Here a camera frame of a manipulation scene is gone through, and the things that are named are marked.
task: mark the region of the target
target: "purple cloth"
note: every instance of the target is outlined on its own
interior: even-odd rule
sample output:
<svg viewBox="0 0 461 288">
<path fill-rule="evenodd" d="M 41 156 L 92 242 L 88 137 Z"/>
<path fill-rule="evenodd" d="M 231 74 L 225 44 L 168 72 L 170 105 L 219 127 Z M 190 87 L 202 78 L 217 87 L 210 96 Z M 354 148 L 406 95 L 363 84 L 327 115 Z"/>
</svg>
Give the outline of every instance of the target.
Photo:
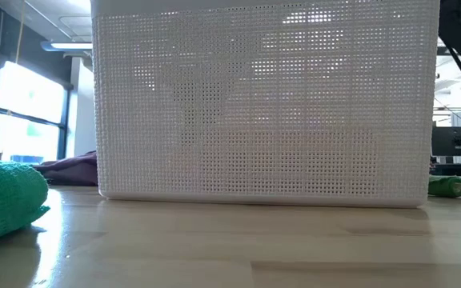
<svg viewBox="0 0 461 288">
<path fill-rule="evenodd" d="M 34 166 L 51 184 L 97 186 L 97 154 L 95 151 L 59 161 Z"/>
</svg>

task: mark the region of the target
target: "computer monitor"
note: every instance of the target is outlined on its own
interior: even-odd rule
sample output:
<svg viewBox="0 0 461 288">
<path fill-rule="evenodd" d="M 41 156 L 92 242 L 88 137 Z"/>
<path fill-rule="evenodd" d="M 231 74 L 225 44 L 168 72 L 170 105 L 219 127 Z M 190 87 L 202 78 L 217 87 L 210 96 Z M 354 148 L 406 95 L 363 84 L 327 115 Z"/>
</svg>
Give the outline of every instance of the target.
<svg viewBox="0 0 461 288">
<path fill-rule="evenodd" d="M 461 127 L 433 127 L 431 154 L 433 156 L 461 156 Z"/>
</svg>

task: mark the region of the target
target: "perforated basket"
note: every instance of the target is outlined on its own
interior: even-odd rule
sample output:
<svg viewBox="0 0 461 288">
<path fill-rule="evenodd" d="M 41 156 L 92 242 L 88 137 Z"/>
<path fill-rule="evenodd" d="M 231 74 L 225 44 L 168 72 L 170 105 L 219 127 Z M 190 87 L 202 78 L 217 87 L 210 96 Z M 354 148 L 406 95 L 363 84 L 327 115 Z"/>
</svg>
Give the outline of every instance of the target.
<svg viewBox="0 0 461 288">
<path fill-rule="evenodd" d="M 439 0 L 98 0 L 109 198 L 417 206 Z"/>
</svg>

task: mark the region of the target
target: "folded towel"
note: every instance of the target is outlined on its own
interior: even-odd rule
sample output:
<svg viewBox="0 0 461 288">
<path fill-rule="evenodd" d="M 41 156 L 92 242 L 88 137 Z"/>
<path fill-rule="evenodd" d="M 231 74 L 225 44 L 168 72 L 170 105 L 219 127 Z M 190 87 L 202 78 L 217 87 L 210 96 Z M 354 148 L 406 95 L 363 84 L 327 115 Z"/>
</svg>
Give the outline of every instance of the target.
<svg viewBox="0 0 461 288">
<path fill-rule="evenodd" d="M 33 167 L 0 162 L 0 236 L 23 228 L 44 215 L 49 207 L 47 184 Z"/>
<path fill-rule="evenodd" d="M 456 176 L 430 176 L 429 195 L 457 198 L 461 197 L 461 178 Z"/>
</svg>

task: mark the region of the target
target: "wooden table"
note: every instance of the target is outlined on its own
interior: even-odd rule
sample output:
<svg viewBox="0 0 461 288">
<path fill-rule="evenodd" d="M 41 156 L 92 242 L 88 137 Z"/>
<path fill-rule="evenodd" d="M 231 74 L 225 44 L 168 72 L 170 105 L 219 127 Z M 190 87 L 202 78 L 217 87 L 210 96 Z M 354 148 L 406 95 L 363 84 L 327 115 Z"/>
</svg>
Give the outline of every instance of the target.
<svg viewBox="0 0 461 288">
<path fill-rule="evenodd" d="M 1 287 L 461 287 L 461 199 L 420 210 L 108 201 L 50 191 Z"/>
</svg>

